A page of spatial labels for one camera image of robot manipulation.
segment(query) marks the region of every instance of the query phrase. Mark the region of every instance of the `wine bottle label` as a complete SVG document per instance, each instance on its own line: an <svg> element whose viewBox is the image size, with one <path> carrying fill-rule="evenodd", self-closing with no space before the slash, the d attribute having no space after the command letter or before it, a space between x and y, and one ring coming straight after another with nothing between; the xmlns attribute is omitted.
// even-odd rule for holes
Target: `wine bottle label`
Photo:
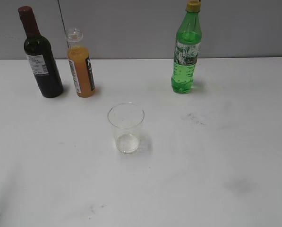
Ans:
<svg viewBox="0 0 282 227"><path fill-rule="evenodd" d="M78 80L77 71L76 71L76 67L75 67L74 61L72 61L70 59L68 61L69 61L69 66L70 66L71 74L73 75L76 91L78 93L81 93L81 87L80 87L80 84L79 84L79 80Z"/></svg>
<svg viewBox="0 0 282 227"><path fill-rule="evenodd" d="M90 64L89 56L85 59L85 62L88 68L90 88L93 91L94 90L94 77L93 77L93 71L92 71L92 66Z"/></svg>
<svg viewBox="0 0 282 227"><path fill-rule="evenodd" d="M188 45L176 41L174 62L180 65L196 64L199 45L200 43L195 45Z"/></svg>
<svg viewBox="0 0 282 227"><path fill-rule="evenodd" d="M46 76L48 70L43 55L26 55L34 75Z"/></svg>

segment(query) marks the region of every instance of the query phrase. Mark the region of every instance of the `cup rim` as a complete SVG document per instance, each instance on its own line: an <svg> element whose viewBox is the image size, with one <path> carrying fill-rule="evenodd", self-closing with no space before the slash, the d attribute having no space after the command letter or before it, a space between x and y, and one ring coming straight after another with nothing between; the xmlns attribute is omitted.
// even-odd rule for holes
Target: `cup rim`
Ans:
<svg viewBox="0 0 282 227"><path fill-rule="evenodd" d="M127 127L127 128L126 128L126 127L117 126L117 125L113 124L113 123L110 121L110 119L109 119L109 114L111 113L111 111L112 111L115 107L118 107L119 105L124 105L124 104L131 104L131 105L140 107L140 109L142 110L142 113L143 113L143 117L142 117L142 119L140 120L139 123L135 124L134 126L131 126L131 127ZM107 113L107 119L108 119L109 123L110 123L112 126L118 128L118 129L133 129L133 128L139 126L139 125L143 122L144 118L145 118L145 112L144 112L143 108L142 108L141 106L139 106L139 105L133 103L133 102L124 102L124 103L116 104L116 105L114 105L114 106L108 111L108 113Z"/></svg>

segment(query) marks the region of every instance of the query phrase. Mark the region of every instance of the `dark red wine bottle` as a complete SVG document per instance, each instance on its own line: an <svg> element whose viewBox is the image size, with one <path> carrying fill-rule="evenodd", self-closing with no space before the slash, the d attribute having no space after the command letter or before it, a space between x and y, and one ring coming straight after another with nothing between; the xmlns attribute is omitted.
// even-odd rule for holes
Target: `dark red wine bottle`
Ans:
<svg viewBox="0 0 282 227"><path fill-rule="evenodd" d="M45 37L40 35L31 7L20 7L18 12L26 32L24 50L39 89L46 98L57 97L63 92L63 86L56 61L51 52L51 44Z"/></svg>

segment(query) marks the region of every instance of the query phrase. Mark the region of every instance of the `bottle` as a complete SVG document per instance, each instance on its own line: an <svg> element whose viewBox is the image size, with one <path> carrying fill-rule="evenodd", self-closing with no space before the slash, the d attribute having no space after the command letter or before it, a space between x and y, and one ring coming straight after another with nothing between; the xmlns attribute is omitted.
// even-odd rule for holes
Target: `bottle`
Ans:
<svg viewBox="0 0 282 227"><path fill-rule="evenodd" d="M94 94L94 78L89 60L89 51L82 45L83 33L79 28L66 31L68 42L68 61L73 75L76 92L79 97L90 97Z"/></svg>
<svg viewBox="0 0 282 227"><path fill-rule="evenodd" d="M54 98L63 92L56 61L51 52L50 42L40 35L33 10L29 6L18 9L26 32L24 50L42 95Z"/></svg>
<svg viewBox="0 0 282 227"><path fill-rule="evenodd" d="M189 93L193 85L193 73L202 39L198 18L200 9L200 1L192 0L187 3L186 16L176 34L171 85L177 93Z"/></svg>

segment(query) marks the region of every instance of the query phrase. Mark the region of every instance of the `bottle cap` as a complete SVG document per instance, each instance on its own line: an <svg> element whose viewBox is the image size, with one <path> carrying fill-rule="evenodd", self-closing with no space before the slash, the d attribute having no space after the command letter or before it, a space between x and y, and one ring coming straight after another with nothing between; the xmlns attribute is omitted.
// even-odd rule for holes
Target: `bottle cap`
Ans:
<svg viewBox="0 0 282 227"><path fill-rule="evenodd" d="M190 13L198 13L199 11L201 11L201 1L189 1L186 6L186 11Z"/></svg>
<svg viewBox="0 0 282 227"><path fill-rule="evenodd" d="M70 43L79 42L83 39L83 33L80 28L73 27L66 30L65 38Z"/></svg>
<svg viewBox="0 0 282 227"><path fill-rule="evenodd" d="M18 13L26 32L26 36L40 35L33 9L29 6L22 6L18 9Z"/></svg>

